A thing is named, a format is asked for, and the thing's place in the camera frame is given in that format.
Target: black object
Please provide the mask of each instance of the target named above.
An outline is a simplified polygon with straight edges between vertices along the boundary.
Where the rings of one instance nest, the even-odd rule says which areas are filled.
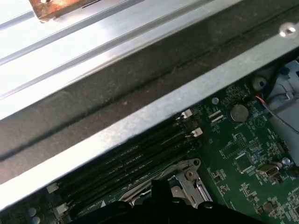
[[[200,224],[200,223],[242,223],[263,222],[243,215],[225,206],[205,202],[197,209],[179,198],[173,198],[168,181],[152,181],[151,198],[142,205],[131,207],[126,202],[114,202],[91,212],[71,224]]]
[[[299,177],[299,167],[294,166],[294,167],[288,169],[288,170],[286,171],[286,173],[287,173],[289,176],[291,176],[291,177],[298,178],[298,177]]]

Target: black cable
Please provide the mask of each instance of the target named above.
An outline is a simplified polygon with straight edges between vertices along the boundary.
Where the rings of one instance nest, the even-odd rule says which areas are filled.
[[[275,83],[278,79],[278,76],[280,75],[280,71],[281,71],[282,67],[283,67],[283,64],[278,64],[275,66],[274,71],[261,94],[261,96],[264,100],[267,99],[269,97],[269,95],[272,93]]]

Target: capacitor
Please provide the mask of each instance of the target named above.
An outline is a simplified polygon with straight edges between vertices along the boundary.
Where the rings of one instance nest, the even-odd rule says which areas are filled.
[[[281,160],[281,162],[282,162],[282,164],[284,164],[285,166],[288,166],[288,165],[290,165],[291,160],[290,160],[289,158],[285,157],[285,158],[283,158],[283,159]]]
[[[229,116],[237,123],[244,123],[249,117],[249,111],[244,105],[236,104],[230,110]]]
[[[36,215],[36,208],[33,208],[33,207],[29,208],[28,209],[28,214],[29,214],[30,217],[35,216]]]
[[[41,218],[38,216],[34,216],[32,218],[32,224],[40,224],[41,223]]]

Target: metal panel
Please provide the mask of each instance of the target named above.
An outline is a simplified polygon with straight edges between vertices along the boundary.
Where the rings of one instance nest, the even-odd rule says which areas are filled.
[[[298,38],[285,39],[280,35],[256,45],[103,131],[0,185],[0,209],[298,47]]]
[[[26,10],[3,19],[0,119],[240,1],[102,0],[46,24]]]

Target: black plastic part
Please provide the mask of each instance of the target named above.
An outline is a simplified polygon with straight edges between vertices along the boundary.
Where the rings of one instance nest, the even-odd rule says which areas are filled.
[[[71,224],[199,224],[243,223],[263,224],[242,213],[213,203],[201,203],[197,209],[179,198],[172,198],[167,181],[152,182],[152,197],[131,208],[127,203],[115,202],[85,215]]]
[[[0,183],[297,23],[298,4],[243,0],[1,120]]]

